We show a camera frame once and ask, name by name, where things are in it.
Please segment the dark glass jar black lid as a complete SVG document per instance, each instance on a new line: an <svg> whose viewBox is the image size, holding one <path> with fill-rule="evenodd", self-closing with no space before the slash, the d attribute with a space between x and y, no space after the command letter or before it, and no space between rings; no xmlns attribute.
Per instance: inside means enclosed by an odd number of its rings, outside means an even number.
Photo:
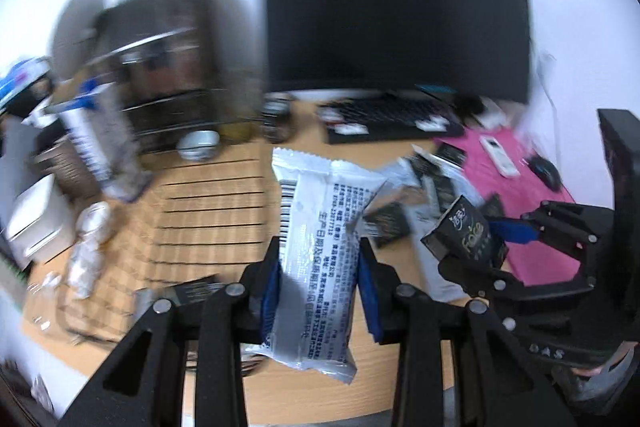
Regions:
<svg viewBox="0 0 640 427"><path fill-rule="evenodd" d="M268 93L262 103L262 135L272 144L288 141L294 134L292 96L286 93Z"/></svg>

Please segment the white lidded storage boxes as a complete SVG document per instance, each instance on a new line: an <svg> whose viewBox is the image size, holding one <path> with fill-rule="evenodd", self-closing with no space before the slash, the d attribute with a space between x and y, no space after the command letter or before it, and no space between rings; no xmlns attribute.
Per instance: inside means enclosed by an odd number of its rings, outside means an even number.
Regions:
<svg viewBox="0 0 640 427"><path fill-rule="evenodd" d="M6 227L12 249L27 262L48 262L75 242L73 207L48 174L17 197Z"/></svg>

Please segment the white barcode snack packet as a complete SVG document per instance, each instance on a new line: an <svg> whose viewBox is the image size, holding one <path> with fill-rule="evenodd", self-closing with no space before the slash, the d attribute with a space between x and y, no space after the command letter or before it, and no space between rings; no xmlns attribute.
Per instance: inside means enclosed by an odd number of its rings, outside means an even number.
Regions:
<svg viewBox="0 0 640 427"><path fill-rule="evenodd" d="M364 210L382 173L344 160L277 147L271 167L281 190L276 303L262 314L256 351L291 369L350 384L349 351Z"/></svg>

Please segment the crumpled white tissue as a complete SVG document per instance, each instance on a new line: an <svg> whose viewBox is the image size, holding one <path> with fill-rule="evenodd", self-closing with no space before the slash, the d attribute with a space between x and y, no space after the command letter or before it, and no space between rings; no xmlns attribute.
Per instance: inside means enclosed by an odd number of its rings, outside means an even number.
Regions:
<svg viewBox="0 0 640 427"><path fill-rule="evenodd" d="M81 211L76 222L77 242L66 269L66 280L76 299L88 299L101 275L102 247L113 235L113 211L107 202L95 202Z"/></svg>

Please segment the black mechanical keyboard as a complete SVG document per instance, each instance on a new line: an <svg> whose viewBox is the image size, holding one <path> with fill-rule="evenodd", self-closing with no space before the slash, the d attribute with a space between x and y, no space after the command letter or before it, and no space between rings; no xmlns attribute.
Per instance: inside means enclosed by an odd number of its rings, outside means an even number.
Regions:
<svg viewBox="0 0 640 427"><path fill-rule="evenodd" d="M463 124L449 105L434 98L343 98L317 106L332 145L460 138Z"/></svg>

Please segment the Sanlin water carton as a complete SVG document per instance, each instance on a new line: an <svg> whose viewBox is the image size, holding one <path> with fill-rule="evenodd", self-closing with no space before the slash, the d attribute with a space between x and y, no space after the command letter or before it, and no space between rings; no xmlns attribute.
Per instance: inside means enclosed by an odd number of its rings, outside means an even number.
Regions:
<svg viewBox="0 0 640 427"><path fill-rule="evenodd" d="M122 113L114 82L82 80L72 95L55 95L47 112L62 120L70 141L106 197L134 202L142 195L152 173L140 164L139 145Z"/></svg>

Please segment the white remote control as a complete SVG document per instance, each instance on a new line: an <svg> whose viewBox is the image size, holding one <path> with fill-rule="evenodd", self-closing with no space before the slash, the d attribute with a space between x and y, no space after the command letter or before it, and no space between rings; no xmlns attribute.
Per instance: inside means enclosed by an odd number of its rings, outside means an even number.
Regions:
<svg viewBox="0 0 640 427"><path fill-rule="evenodd" d="M490 135L481 135L480 145L503 178L513 179L520 175L518 168L497 139Z"/></svg>

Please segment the black curved monitor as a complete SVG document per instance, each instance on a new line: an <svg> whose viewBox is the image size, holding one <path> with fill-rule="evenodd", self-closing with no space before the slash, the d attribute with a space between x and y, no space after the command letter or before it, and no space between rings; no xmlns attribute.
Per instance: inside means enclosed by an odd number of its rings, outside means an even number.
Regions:
<svg viewBox="0 0 640 427"><path fill-rule="evenodd" d="M266 0L266 29L274 91L529 98L528 0Z"/></svg>

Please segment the grey woven basket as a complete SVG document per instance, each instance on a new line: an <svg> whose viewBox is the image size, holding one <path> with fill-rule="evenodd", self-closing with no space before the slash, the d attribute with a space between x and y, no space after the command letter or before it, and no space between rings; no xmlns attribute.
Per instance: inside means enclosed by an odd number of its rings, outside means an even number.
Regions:
<svg viewBox="0 0 640 427"><path fill-rule="evenodd" d="M87 199L101 193L98 181L68 138L59 139L37 154L35 164L43 173L53 174L58 187L70 199Z"/></svg>

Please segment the dark acrylic cosmetics organizer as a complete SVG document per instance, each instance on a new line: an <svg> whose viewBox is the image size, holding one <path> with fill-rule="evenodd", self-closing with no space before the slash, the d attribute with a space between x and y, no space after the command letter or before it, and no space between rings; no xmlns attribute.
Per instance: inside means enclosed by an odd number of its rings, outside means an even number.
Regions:
<svg viewBox="0 0 640 427"><path fill-rule="evenodd" d="M172 150L192 131L236 116L219 64L214 0L124 0L96 20L88 63L118 89L143 153Z"/></svg>

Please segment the pink desk mat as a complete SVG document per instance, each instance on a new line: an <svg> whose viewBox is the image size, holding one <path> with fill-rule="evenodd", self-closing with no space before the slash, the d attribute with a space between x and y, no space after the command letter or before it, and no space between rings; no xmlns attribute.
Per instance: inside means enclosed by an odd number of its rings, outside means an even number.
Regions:
<svg viewBox="0 0 640 427"><path fill-rule="evenodd" d="M494 137L506 150L520 175L516 178L501 176L480 144L482 134L480 131L468 130L460 138L445 138L442 141L465 151L465 178L484 198L498 194L506 217L521 217L523 213L538 208L544 200L573 202L574 198L566 190L559 193L549 190L544 182L529 170L523 161L529 153L508 129L496 132ZM576 260L541 243L511 243L506 261L511 272L526 285L565 282L572 279L578 270Z"/></svg>

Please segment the white blue ceramic bowl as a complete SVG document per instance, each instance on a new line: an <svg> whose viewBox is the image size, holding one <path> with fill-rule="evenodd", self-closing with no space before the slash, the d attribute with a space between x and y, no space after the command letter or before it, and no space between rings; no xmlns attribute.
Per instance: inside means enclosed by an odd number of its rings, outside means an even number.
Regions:
<svg viewBox="0 0 640 427"><path fill-rule="evenodd" d="M178 154L186 161L206 161L218 154L220 136L214 130L198 130L186 134L177 144Z"/></svg>

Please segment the black computer mouse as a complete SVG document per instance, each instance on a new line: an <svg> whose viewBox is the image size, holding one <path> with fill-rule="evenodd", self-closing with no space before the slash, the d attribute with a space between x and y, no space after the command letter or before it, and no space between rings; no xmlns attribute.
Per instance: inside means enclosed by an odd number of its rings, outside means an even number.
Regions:
<svg viewBox="0 0 640 427"><path fill-rule="evenodd" d="M558 168L550 160L539 155L525 159L528 169L554 193L560 193L562 180Z"/></svg>

